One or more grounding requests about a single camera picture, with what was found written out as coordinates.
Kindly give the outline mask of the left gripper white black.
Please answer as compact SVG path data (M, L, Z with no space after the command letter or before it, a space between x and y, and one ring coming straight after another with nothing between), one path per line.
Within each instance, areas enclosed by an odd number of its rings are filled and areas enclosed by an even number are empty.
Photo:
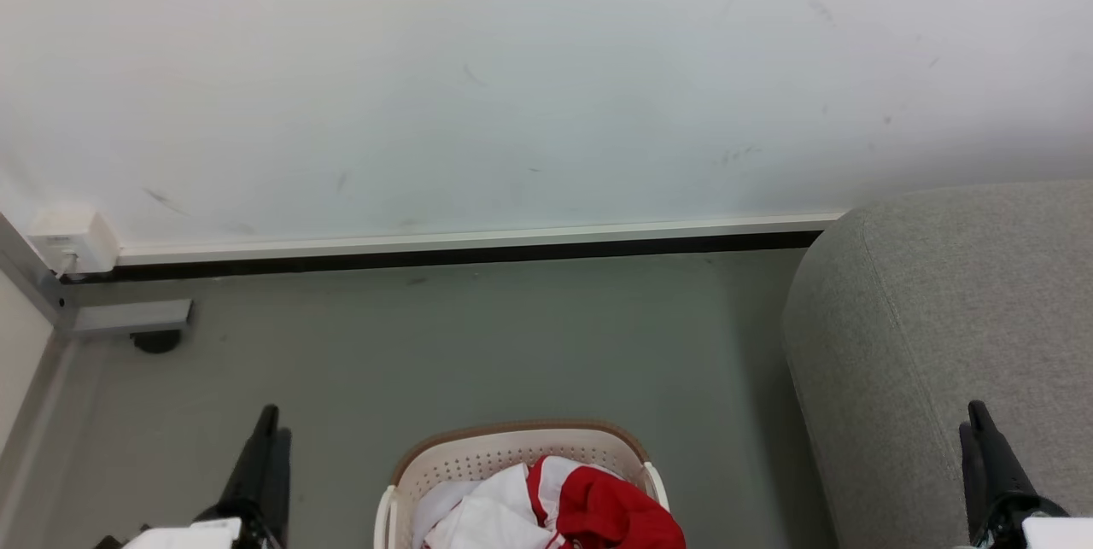
M283 548L290 517L292 432L278 428L277 405L263 406L216 504L186 525L107 534L95 548ZM270 469L270 506L263 506Z

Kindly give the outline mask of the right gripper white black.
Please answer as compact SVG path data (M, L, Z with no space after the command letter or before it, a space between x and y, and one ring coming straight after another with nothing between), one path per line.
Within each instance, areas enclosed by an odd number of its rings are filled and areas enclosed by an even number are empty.
M1092 518L1036 491L987 405L972 400L961 422L961 482L973 548L1090 548Z

